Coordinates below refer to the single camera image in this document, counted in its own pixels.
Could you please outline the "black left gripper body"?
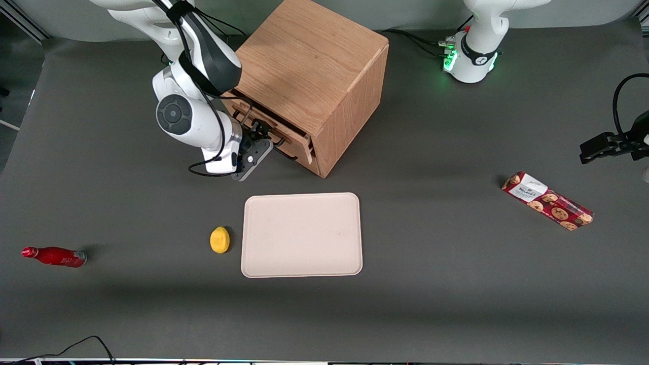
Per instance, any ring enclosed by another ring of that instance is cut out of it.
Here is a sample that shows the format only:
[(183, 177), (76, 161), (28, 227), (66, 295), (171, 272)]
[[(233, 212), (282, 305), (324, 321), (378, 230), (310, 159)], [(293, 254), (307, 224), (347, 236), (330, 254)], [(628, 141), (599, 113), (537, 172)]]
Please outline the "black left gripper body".
[(621, 139), (615, 157), (630, 154), (634, 161), (648, 157), (648, 111), (637, 116), (627, 132), (622, 131), (619, 114), (615, 112), (615, 128)]

